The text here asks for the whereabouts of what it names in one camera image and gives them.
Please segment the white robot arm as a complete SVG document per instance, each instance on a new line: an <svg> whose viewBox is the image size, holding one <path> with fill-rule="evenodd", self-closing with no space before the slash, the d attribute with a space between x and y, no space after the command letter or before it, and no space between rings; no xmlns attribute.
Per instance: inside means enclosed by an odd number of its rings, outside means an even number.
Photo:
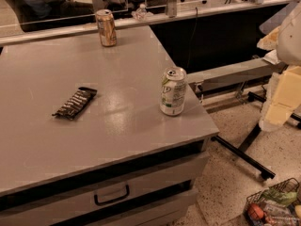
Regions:
<svg viewBox="0 0 301 226"><path fill-rule="evenodd" d="M271 132L280 128L301 105L301 4L283 20L282 24L260 39L258 47L270 50L288 68L273 73L267 86L259 126Z"/></svg>

